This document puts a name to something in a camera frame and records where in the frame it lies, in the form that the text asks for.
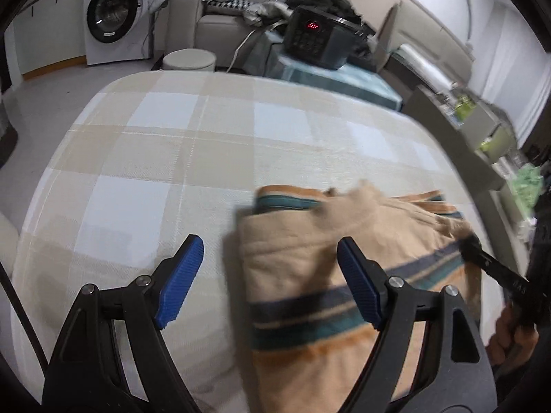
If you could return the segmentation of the person's right hand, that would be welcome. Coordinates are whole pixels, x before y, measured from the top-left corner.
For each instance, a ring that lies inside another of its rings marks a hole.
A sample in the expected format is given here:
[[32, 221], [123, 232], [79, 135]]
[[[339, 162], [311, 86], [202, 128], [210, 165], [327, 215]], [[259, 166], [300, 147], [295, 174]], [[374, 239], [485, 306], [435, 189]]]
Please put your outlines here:
[[486, 347], [490, 364], [501, 366], [509, 355], [509, 351], [514, 345], [520, 348], [517, 357], [511, 362], [511, 367], [516, 369], [523, 366], [530, 360], [535, 347], [539, 341], [539, 333], [534, 326], [517, 326], [514, 325], [514, 310], [512, 305], [508, 303], [501, 312], [501, 316], [495, 323], [495, 333], [491, 336]]

